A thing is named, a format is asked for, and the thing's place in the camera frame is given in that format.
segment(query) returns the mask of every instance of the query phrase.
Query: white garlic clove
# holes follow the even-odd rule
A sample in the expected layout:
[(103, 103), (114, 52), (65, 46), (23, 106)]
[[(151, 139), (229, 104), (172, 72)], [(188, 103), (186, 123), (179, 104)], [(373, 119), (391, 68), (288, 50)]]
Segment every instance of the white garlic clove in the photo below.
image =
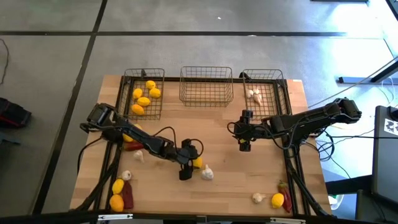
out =
[(262, 96), (261, 94), (254, 94), (253, 99), (256, 103), (262, 106)]
[(141, 150), (138, 150), (137, 152), (135, 152), (134, 155), (133, 155), (133, 157), (134, 157), (136, 160), (138, 160), (138, 161), (144, 162), (144, 155), (143, 155), (143, 153), (142, 153)]
[(206, 168), (201, 172), (201, 177), (203, 180), (213, 180), (214, 173), (206, 164)]
[(246, 98), (251, 98), (253, 96), (253, 90), (246, 90)]
[(260, 193), (254, 193), (253, 196), (251, 197), (253, 202), (258, 204), (262, 201), (262, 199), (264, 199), (266, 197), (266, 195), (264, 194), (260, 194)]
[(128, 170), (123, 171), (121, 177), (123, 180), (129, 181), (131, 179), (130, 171), (128, 171)]
[(260, 90), (258, 88), (253, 89), (254, 94), (260, 94)]

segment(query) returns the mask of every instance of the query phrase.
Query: white cable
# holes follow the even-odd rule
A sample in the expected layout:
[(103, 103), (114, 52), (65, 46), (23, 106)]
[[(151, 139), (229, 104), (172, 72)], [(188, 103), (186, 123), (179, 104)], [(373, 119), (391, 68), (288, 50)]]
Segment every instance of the white cable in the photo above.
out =
[(356, 86), (356, 85), (361, 84), (363, 81), (365, 81), (365, 80), (367, 80), (368, 78), (370, 78), (371, 76), (375, 75), (377, 72), (379, 72), (380, 70), (382, 70), (384, 67), (386, 67), (387, 65), (389, 65), (391, 62), (395, 62), (397, 59), (398, 59), (398, 57), (393, 58), (391, 61), (389, 61), (389, 62), (387, 62), (385, 65), (383, 65), (381, 68), (377, 69), (375, 72), (373, 72), (372, 74), (370, 74), (368, 77), (362, 79), (361, 81), (355, 83), (354, 85), (349, 86), (348, 88), (346, 88), (346, 89), (344, 89), (344, 90), (341, 90), (340, 92), (338, 92), (338, 93), (336, 93), (336, 94), (334, 94), (334, 95), (329, 96), (328, 98), (326, 98), (326, 99), (324, 99), (324, 100), (319, 101), (318, 103), (315, 103), (315, 104), (309, 106), (308, 108), (311, 108), (311, 107), (316, 106), (316, 105), (318, 105), (318, 104), (320, 104), (320, 103), (323, 103), (323, 102), (325, 102), (326, 100), (329, 100), (330, 98), (333, 98), (333, 97), (339, 95), (340, 93), (345, 92), (345, 91), (349, 90), (350, 88), (352, 88), (352, 87), (354, 87), (354, 86)]

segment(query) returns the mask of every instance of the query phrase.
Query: pile of lemons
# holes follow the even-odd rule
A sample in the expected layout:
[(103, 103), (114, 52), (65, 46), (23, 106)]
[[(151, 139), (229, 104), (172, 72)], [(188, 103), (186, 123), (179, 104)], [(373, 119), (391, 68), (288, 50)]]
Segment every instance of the pile of lemons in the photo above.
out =
[[(159, 98), (162, 94), (158, 88), (156, 88), (156, 83), (149, 80), (145, 83), (145, 87), (149, 89), (149, 96), (152, 98)], [(140, 88), (136, 88), (132, 92), (132, 98), (137, 100), (137, 104), (131, 106), (131, 110), (136, 115), (144, 115), (144, 107), (150, 105), (150, 99), (148, 97), (142, 96), (144, 91)]]

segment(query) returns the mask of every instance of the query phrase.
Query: red object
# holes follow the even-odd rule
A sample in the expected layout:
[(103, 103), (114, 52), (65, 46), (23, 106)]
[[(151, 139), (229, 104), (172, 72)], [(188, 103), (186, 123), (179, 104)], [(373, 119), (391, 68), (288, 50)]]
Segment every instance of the red object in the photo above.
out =
[(128, 181), (124, 181), (122, 189), (122, 198), (124, 202), (124, 209), (134, 208), (134, 201), (132, 199), (132, 188)]
[(292, 211), (292, 198), (290, 197), (289, 194), (288, 185), (281, 180), (279, 181), (278, 184), (278, 192), (284, 195), (284, 203), (282, 206), (286, 210), (286, 212), (290, 213)]
[(139, 142), (125, 142), (123, 145), (123, 149), (126, 151), (135, 151), (143, 148), (144, 145)]

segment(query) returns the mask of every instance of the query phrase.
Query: white label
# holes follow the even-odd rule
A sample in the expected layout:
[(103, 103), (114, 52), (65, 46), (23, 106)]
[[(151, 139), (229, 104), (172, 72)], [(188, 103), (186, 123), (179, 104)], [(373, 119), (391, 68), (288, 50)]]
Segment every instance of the white label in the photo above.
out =
[(398, 122), (386, 118), (384, 120), (384, 131), (398, 136)]

